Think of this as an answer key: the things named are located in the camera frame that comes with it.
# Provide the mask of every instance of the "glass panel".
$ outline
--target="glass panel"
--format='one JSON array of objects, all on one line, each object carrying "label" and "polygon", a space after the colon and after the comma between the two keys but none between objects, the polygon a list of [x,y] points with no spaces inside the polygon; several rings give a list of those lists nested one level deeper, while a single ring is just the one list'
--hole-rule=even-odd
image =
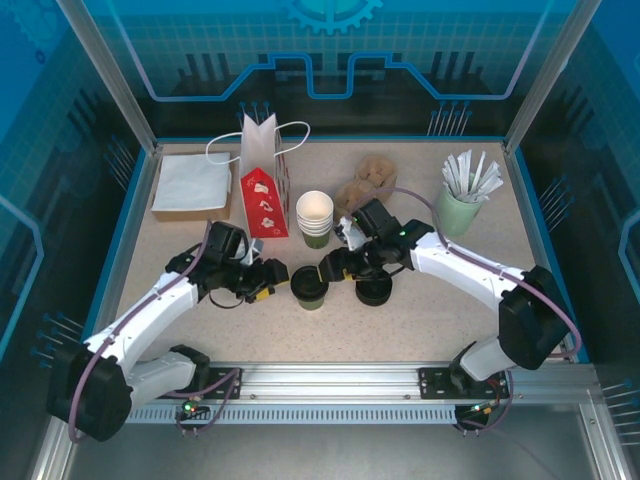
[{"label": "glass panel", "polygon": [[602,2],[521,145],[604,386],[640,381],[639,15]]},{"label": "glass panel", "polygon": [[159,136],[504,135],[574,0],[89,0]]},{"label": "glass panel", "polygon": [[0,71],[0,464],[26,478],[139,147],[55,2],[0,2]]}]

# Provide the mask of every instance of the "table surface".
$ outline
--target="table surface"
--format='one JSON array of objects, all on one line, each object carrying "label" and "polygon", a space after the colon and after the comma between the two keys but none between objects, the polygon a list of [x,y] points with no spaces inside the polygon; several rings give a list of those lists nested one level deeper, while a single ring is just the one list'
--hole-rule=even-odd
[{"label": "table surface", "polygon": [[[505,184],[491,194],[469,231],[458,243],[487,258],[530,269],[531,248],[511,180],[498,143],[307,143],[287,155],[291,177],[291,205],[302,193],[322,190],[333,195],[353,179],[357,163],[378,153],[396,162],[397,186],[435,201],[442,185],[441,168],[449,154],[473,149],[502,167]],[[167,144],[164,154],[202,153],[202,144]],[[238,144],[218,145],[212,151],[239,151]],[[145,211],[120,299],[118,314],[149,291],[176,254],[201,240],[204,222],[160,223]],[[426,208],[411,197],[394,193],[387,202],[392,215],[404,223],[412,218],[431,222]],[[266,239],[262,257],[275,257],[290,275],[303,265],[317,265],[341,246],[332,238],[322,250],[304,245],[292,212],[290,237]],[[234,179],[231,223],[246,226],[239,185]],[[203,300],[166,329],[145,353],[154,358],[184,343],[220,362],[391,362],[448,361],[474,340],[497,332],[497,317],[479,301],[454,286],[417,272],[394,277],[393,294],[383,306],[361,304],[353,282],[331,284],[325,304],[308,312],[299,307],[288,285],[276,295],[234,310],[222,310]],[[219,303],[233,304],[227,291],[213,292]]]}]

